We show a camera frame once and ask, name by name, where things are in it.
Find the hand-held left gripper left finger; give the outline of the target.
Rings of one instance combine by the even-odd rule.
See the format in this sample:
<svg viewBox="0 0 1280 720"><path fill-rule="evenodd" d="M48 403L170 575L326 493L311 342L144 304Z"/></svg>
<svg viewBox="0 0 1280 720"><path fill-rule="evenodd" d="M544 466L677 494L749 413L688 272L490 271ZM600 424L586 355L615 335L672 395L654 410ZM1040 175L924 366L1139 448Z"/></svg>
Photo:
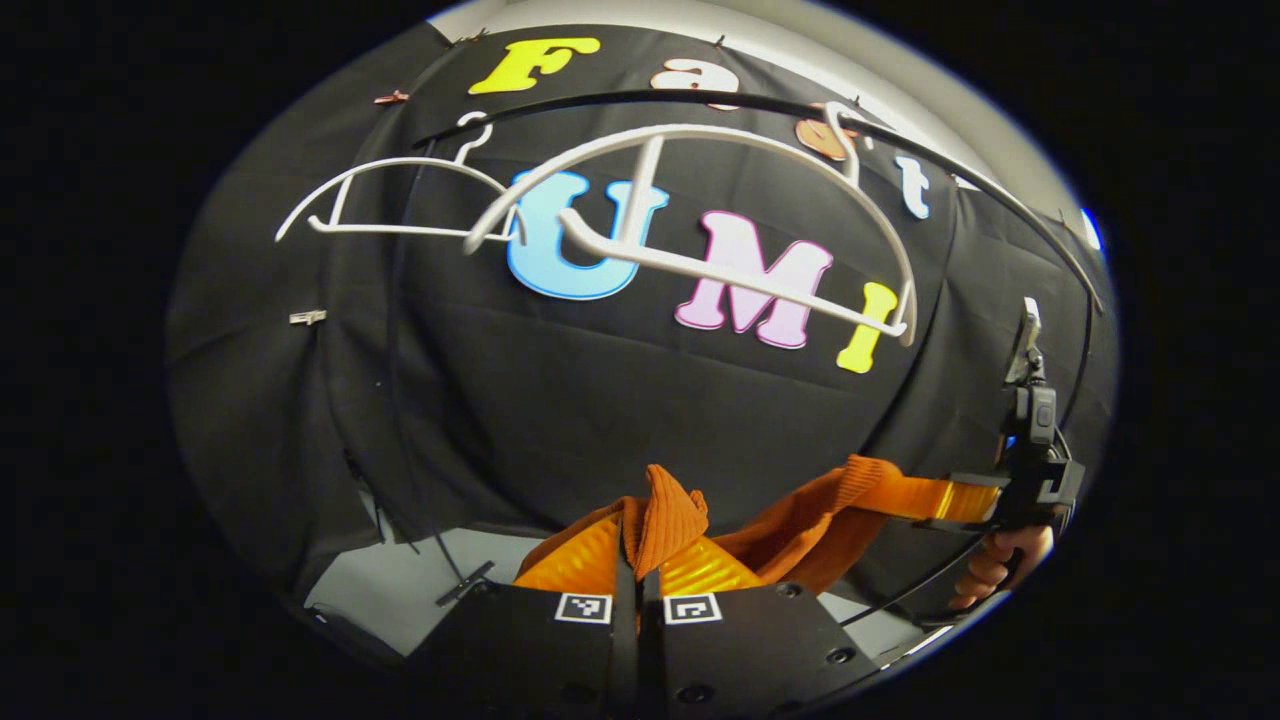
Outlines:
<svg viewBox="0 0 1280 720"><path fill-rule="evenodd" d="M637 606L625 509L548 541L512 583L484 571L404 661L436 720L637 720Z"/></svg>

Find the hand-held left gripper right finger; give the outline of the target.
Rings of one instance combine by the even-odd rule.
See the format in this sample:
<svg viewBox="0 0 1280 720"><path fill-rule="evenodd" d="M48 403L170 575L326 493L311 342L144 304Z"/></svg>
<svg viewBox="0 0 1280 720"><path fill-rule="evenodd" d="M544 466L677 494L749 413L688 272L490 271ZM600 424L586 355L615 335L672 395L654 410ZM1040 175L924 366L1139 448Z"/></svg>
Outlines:
<svg viewBox="0 0 1280 720"><path fill-rule="evenodd" d="M705 537L641 582L641 720L799 720L879 666L804 585Z"/></svg>

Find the orange corduroy jacket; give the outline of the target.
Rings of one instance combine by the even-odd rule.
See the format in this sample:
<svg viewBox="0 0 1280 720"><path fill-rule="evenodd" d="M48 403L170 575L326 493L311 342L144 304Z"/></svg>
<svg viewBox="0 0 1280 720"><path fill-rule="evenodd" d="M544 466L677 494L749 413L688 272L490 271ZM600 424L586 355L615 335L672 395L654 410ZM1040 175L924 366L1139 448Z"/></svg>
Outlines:
<svg viewBox="0 0 1280 720"><path fill-rule="evenodd" d="M516 585L611 594L625 559L636 580L664 573L664 592L735 591L794 582L822 593L865 553L891 518L983 521L993 495L954 480L904 475L892 462L852 455L772 503L739 530L709 536L701 492L664 468L646 469L650 492L598 509L544 539Z"/></svg>

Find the large white clothes hanger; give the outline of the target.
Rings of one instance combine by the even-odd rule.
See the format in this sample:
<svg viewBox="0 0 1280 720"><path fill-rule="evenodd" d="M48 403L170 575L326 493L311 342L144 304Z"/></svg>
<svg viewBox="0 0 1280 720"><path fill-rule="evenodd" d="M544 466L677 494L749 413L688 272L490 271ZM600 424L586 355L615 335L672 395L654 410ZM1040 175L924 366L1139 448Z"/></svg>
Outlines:
<svg viewBox="0 0 1280 720"><path fill-rule="evenodd" d="M888 245L901 275L897 290L899 305L888 320L874 320L867 313L854 311L842 305L819 299L812 291L791 290L782 281L771 281L763 273L731 269L708 260L694 259L641 245L637 241L637 229L634 227L634 211L631 209L627 209L623 214L621 237L618 240L608 240L596 233L573 209L559 211L557 219L573 245L600 258L618 259L699 281L719 282L724 287L759 292L768 299L783 300L842 322L869 327L882 334L897 338L902 346L909 347L916 338L918 301L915 275L899 232L860 186L861 161L858 152L858 141L850 138L841 126L844 119L856 120L859 115L841 102L827 102L819 109L822 120L829 127L831 137L838 143L844 154L841 168L838 169L819 160L810 152L741 129L689 123L644 126L636 129L626 129L590 140L586 143L580 143L559 152L531 170L525 179L502 190L498 197L486 206L480 218L465 232L463 252L476 252L498 220L506 213L516 210L518 201L538 184L549 179L554 173L566 170L581 161L623 149L637 149L637 165L631 181L634 191L639 192L652 186L666 141L709 140L735 143L773 152L777 156L810 167L822 179L833 183L847 195L870 218L879 236Z"/></svg>

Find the small white clothes hanger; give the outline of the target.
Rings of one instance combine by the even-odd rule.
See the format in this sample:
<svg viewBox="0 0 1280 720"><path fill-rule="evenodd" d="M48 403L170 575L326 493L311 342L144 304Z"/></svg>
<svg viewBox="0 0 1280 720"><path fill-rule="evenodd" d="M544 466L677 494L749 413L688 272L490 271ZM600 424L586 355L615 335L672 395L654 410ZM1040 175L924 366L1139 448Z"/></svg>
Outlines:
<svg viewBox="0 0 1280 720"><path fill-rule="evenodd" d="M284 220L279 224L273 241L275 243L282 242L291 228L302 215L303 210L311 206L312 202L319 200L324 193L330 190L337 191L337 196L333 201L329 218L326 220L319 217L311 215L307 218L307 224L316 232L323 234L410 234L410 236L422 236L422 237L443 237L443 238L457 238L463 241L463 251L471 254L477 251L479 246L484 241L494 242L516 242L521 246L529 243L529 229L524 219L524 214L520 208L511 208L506 211L504 223L498 232L489 232L481 234L479 240L471 240L467 231L452 229L445 227L434 225L406 225L406 224L370 224L370 223L344 223L342 222L342 214L346 209L347 199L349 196L349 190L358 176L367 172L384 169L390 167L430 167L435 169L448 170L458 176L466 176L470 179L479 181L498 193L507 191L507 187L497 182L489 174L483 173L467 164L467 156L470 150L484 145L493 135L493 129L485 120L489 115L484 111L470 111L462 115L456 123L457 129L480 129L481 135L476 140L465 142L454 154L452 159L438 159L438 158L416 158L416 156L399 156L399 158L387 158L375 161L366 161L364 164L352 167L343 170L332 178L323 182L308 195L301 199L288 213Z"/></svg>

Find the black clothes rack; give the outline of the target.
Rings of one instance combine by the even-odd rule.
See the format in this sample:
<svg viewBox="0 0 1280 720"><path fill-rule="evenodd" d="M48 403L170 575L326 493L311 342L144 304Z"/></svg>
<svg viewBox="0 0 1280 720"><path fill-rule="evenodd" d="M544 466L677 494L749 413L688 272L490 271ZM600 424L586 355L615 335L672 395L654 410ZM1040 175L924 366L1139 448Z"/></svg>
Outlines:
<svg viewBox="0 0 1280 720"><path fill-rule="evenodd" d="M823 102L713 90L580 94L503 109L467 164L507 188L554 155L644 126L741 129L844 154ZM974 468L998 434L998 361L1024 293L1051 324L1059 427L1100 474L1112 425L1112 286L1076 237L1018 208L951 159L870 118L860 186L890 219L916 283L914 343L719 282L600 258L557 219L731 269L886 322L901 275L870 218L810 167L709 140L668 140L646 190L637 149L554 173L518 201L529 242L399 234L387 299L387 388L410 454L404 538L474 527L558 530L660 464L713 502L727 530L849 454L902 468ZM430 167L392 170L364 209L406 225L468 231L498 197Z"/></svg>

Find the black backdrop cloth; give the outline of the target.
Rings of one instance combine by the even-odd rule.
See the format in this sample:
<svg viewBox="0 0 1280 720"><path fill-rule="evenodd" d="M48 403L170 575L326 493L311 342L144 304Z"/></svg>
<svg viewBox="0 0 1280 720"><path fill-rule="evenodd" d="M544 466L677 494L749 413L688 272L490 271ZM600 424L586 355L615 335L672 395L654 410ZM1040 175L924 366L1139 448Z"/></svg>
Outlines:
<svg viewBox="0 0 1280 720"><path fill-rule="evenodd" d="M941 619L1020 448L1093 480L1117 305L1082 211L687 35L424 24L291 104L195 218L175 437L302 619L412 653L477 570L573 601L797 582Z"/></svg>

